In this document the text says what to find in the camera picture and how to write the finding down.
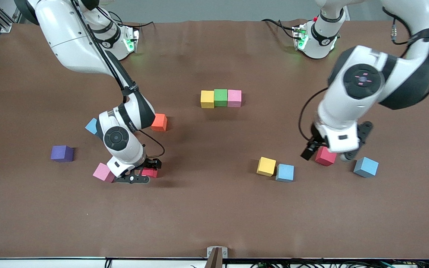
red cube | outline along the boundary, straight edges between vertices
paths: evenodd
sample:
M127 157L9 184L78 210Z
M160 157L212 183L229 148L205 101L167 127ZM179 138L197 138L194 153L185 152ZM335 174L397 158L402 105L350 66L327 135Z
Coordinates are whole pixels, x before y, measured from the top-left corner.
M324 166L330 166L335 163L335 158L337 154L331 153L325 146L321 146L317 151L317 155L315 156L315 161Z
M142 176L148 176L149 178L156 178L158 175L158 170L154 168L144 168L142 170Z

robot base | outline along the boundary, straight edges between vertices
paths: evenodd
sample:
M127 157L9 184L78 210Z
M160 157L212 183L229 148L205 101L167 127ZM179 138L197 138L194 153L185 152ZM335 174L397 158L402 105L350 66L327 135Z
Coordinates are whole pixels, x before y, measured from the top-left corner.
M302 51L309 58L322 59L334 49L337 37L335 37L330 44L321 46L319 42L312 37L311 29L313 23L314 21L311 20L306 24L299 25L299 27L294 27L293 36L301 38L300 40L294 39L294 47L296 50Z

wire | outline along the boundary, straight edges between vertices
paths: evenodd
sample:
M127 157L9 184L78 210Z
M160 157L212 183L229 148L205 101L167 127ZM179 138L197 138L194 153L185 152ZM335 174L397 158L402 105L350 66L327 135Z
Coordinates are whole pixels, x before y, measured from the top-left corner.
M275 22L274 20L271 20L271 19L264 19L264 20L261 20L261 22L271 22L271 23L275 24L276 26L281 27L281 29L287 34L287 36L291 37L292 39L300 40L299 37L292 36L286 31L287 29L292 31L292 27L296 27L299 25L295 25L295 26L292 26L291 28L289 28L289 27L282 25L281 20L278 20L277 22Z
M82 17L82 13L80 11L80 7L78 5L78 3L76 3L75 0L70 0L72 2L72 5L75 9L75 11L77 12L77 15L80 19L80 22L82 22L82 24L85 27L85 30L87 31L87 33L90 36L90 39L92 40L92 43L94 44L95 48L97 49L97 51L99 51L102 59L104 60L105 64L107 65L107 68L109 68L110 72L112 73L112 75L114 76L115 80L117 81L120 90L124 90L124 85L122 84L119 75L117 74L117 72L115 71L114 67L112 66L112 64L110 64L109 59L107 58L107 55L104 53L104 51L102 50L102 48L100 47L99 42L97 42L97 39L95 38L94 32L92 32L92 29L90 28L90 25L88 24L87 21L84 20L84 18Z
M397 25L395 24L396 21L397 21L397 19L393 18L393 23L392 23L392 42L393 42L393 44L396 44L396 45L408 44L408 41L397 42Z
M290 35L286 31L286 29L284 29L284 26L282 25L281 20L278 20L277 22L279 22L279 25L281 25L282 30L287 34L287 36L289 36L289 37L291 37L292 39L295 39L295 40L300 40L301 39L300 37L295 37L295 36Z
M127 25L127 24L124 24L124 22L122 21L122 19L120 18L120 16L119 15L117 15L115 12L111 12L111 11L109 11L109 14L107 14L107 13L105 13L105 11L101 8L101 7L97 7L97 10L104 16L104 17L106 17L107 19L109 19L109 20L111 20L112 22L114 22L114 23L117 23L117 25L119 25L119 26L127 26L127 27L132 27L132 28L134 28L134 27L136 27L136 28L140 28L140 27L144 27L144 26L147 26L147 25L150 25L150 24L154 24L154 22L148 22L148 23L146 23L146 24L140 24L140 25L138 25L138 26L133 26L133 25Z
M298 120L298 128L299 128L299 132L300 132L300 134L302 135L302 137L306 140L306 141L308 141L308 142L312 142L313 144L316 144L316 145L318 145L318 146L325 146L325 147L327 147L327 145L325 145L325 144L320 144L320 143L317 143L317 142L314 142L314 141L311 141L307 136L305 136L304 135L304 133L302 132L302 128L301 128L301 122L302 122L302 116L304 115L304 110L305 110L305 107L307 107L307 105L309 104L309 102L313 99L313 98L315 98L317 95L319 95L320 93L323 93L324 91L326 91L328 89L328 87L326 87L326 88L323 88L323 89L321 89L321 90L319 90L317 93L315 93L314 95L312 95L306 102L305 102L305 104L303 105L303 107L302 107L302 109L301 109L301 113L300 113L300 115L299 115L299 120Z
M111 11L109 11L109 14L111 15L111 17L112 17L112 15L114 15L115 17L117 17L117 19L118 19L118 21L120 22L120 24L121 24L121 25L124 25L124 22L122 22L122 19L119 17L119 15L117 15L117 14L115 14L115 13L111 12Z
M145 134L145 136L149 137L150 139L152 139L154 142L156 142L161 148L162 148L162 153L161 154L157 154L156 156L148 156L147 158L155 158L155 157L160 157L163 156L165 154L165 147L163 147L163 145L161 143L159 143L156 139L154 139L152 136L146 134L144 131L139 130L141 133Z
M111 267L112 267L112 259L106 258L104 268L111 268Z
M137 28L140 28L140 27L147 26L147 25L150 25L150 24L155 24L155 23L154 23L154 22L148 22L148 23L146 23L146 24L138 25L138 26L136 26L136 27L137 27Z
M277 23L277 22L275 22L274 20L271 20L271 19L264 19L264 20L261 20L261 22L271 22L271 23L275 24L277 27L283 27L284 29L292 30L292 28L289 28L289 27L286 27L286 26L282 26L281 24L279 24L279 23Z

black strap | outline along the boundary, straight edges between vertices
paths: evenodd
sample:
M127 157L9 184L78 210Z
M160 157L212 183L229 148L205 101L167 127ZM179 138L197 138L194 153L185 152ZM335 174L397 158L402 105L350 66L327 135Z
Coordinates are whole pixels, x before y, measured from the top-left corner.
M108 32L109 29L111 29L113 25L114 25L114 22L110 21L109 25L107 25L105 28L103 28L103 29L92 29L92 32L94 32L94 34L103 34L104 32Z
M312 32L312 37L319 42L320 46L323 46L323 47L328 46L330 42L332 42L335 39L335 37L337 37L337 34L339 33L337 32L335 35L331 37L323 36L319 34L315 29L315 22L312 24L311 32Z
M137 83L133 82L133 84L130 87L128 86L124 87L124 90L122 90L122 96L128 96L131 93L134 93L135 91L138 91L138 90L139 90L139 87Z
M114 47L115 42L118 41L118 39L120 38L120 32L121 32L119 27L116 27L116 29L117 29L117 32L114 34L114 36L105 40L96 38L97 42L99 42L99 44L102 44L104 48Z
M125 104L121 103L118 108L119 108L119 114L122 117L125 125L130 129L130 131L132 133L137 132L138 129L135 127L135 125L131 121L130 116L127 113L127 109L125 108Z
M410 37L410 39L408 39L408 44L411 45L414 42L418 41L419 39L423 39L423 38L429 38L429 28L423 29L417 32L416 34L414 34L412 37Z
M344 9L343 8L340 10L340 16L336 19L329 19L328 17L324 17L324 15L322 15L322 12L320 12L320 14L319 14L320 18L324 22L330 22L330 23L338 22L340 19L342 19L342 15L344 15Z
M388 78L390 77L390 74L393 71L393 68L397 64L397 59L398 58L393 55L390 55L390 54L388 55L387 62L385 63L385 66L383 66L383 69L382 69L385 82L388 80Z

brown tablecloth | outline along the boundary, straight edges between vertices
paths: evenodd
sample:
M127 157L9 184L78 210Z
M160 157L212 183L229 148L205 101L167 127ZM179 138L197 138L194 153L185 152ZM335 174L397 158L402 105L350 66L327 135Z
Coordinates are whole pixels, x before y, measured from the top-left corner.
M390 26L346 22L322 60L264 22L144 27L122 63L168 116L167 132L148 130L167 153L160 178L125 185L92 177L110 154L85 130L121 102L114 79L67 70L39 27L13 25L0 37L0 256L205 256L220 245L238 258L429 258L429 97L363 118L375 128L359 157L380 163L374 178L299 156L303 103L347 48L400 55ZM242 90L243 107L201 109L200 91L214 88ZM75 161L50 160L60 144ZM296 182L255 174L261 156L296 166Z

